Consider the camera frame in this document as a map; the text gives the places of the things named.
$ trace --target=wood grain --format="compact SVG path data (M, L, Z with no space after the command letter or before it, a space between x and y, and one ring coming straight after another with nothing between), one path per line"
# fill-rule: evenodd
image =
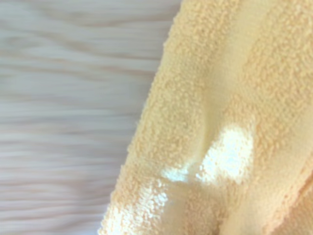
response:
M96 234L179 2L0 2L0 235Z

